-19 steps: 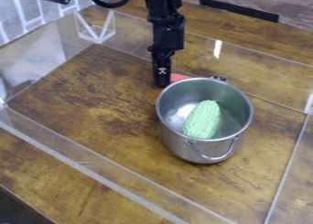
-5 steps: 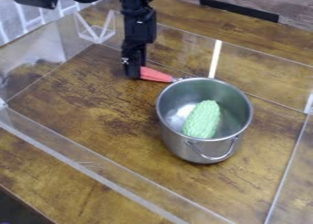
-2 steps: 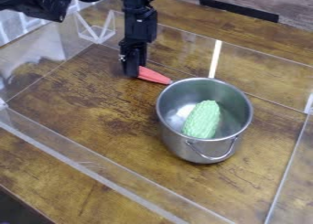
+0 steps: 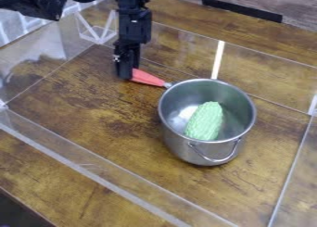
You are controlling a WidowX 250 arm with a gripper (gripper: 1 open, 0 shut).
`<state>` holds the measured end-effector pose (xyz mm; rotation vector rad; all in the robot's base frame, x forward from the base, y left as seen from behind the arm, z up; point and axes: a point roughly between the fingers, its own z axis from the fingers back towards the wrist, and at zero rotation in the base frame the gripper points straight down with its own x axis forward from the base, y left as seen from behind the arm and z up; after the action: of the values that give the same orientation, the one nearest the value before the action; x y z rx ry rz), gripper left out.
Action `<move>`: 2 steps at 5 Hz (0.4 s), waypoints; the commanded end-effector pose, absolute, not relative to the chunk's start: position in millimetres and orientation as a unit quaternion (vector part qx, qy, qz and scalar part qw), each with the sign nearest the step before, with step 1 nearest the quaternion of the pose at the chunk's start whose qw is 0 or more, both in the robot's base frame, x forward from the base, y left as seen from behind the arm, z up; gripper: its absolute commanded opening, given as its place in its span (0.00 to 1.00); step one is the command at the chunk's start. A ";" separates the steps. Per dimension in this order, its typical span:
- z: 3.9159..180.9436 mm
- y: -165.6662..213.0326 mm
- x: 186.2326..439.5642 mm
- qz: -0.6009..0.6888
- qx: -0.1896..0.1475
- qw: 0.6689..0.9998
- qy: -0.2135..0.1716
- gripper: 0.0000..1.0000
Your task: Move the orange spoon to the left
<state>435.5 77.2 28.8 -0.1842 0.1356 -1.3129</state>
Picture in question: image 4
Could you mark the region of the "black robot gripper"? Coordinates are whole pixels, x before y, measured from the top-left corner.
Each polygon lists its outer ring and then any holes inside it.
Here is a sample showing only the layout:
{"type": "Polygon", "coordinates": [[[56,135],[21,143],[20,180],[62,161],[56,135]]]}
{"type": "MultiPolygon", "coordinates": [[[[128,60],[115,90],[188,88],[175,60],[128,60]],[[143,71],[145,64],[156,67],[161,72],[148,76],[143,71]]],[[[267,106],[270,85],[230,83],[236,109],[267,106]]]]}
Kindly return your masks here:
{"type": "Polygon", "coordinates": [[[149,0],[115,0],[119,14],[119,38],[113,50],[116,75],[132,78],[132,70],[140,63],[140,44],[151,40],[152,12],[145,4],[149,0]]]}

